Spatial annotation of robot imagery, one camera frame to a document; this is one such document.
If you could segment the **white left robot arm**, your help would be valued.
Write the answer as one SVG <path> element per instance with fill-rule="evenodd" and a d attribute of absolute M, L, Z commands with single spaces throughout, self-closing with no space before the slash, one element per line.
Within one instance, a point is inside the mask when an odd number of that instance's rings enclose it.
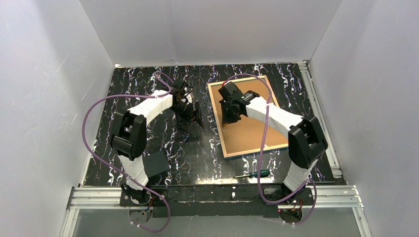
<path fill-rule="evenodd" d="M 185 95 L 181 90 L 173 93 L 156 90 L 125 113 L 115 113 L 111 147 L 128 175 L 126 183 L 121 186 L 127 195 L 143 196 L 149 179 L 169 170 L 168 159 L 163 151 L 143 156 L 150 122 L 165 110 L 171 110 L 179 119 L 178 126 L 192 122 L 203 126 L 200 108 L 199 101 L 193 101 L 191 95 Z"/>

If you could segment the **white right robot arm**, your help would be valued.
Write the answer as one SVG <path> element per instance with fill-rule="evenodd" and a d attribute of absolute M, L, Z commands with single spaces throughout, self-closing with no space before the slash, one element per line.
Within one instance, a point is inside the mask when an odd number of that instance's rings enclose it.
<path fill-rule="evenodd" d="M 233 82 L 224 83 L 218 91 L 222 97 L 222 125 L 236 123 L 246 116 L 264 122 L 265 132 L 271 127 L 287 138 L 291 165 L 281 184 L 280 199 L 264 201 L 275 204 L 295 197 L 306 186 L 311 170 L 328 148 L 319 120 L 287 112 L 254 91 L 243 93 Z"/>

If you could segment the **blue picture frame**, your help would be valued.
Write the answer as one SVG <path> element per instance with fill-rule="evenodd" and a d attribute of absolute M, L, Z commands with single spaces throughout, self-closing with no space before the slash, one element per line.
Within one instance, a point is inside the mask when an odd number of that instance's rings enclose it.
<path fill-rule="evenodd" d="M 272 88 L 268 77 L 263 75 L 262 79 L 267 83 L 264 85 L 260 80 L 247 77 L 231 80 L 242 91 L 249 90 L 258 93 L 264 99 L 268 99 L 268 89 Z M 243 155 L 260 152 L 262 136 L 264 132 L 264 119 L 249 118 L 241 116 L 241 119 L 226 126 L 222 125 L 222 112 L 220 100 L 222 96 L 218 92 L 223 82 L 212 82 L 208 84 L 208 90 L 224 159 L 233 159 Z"/>

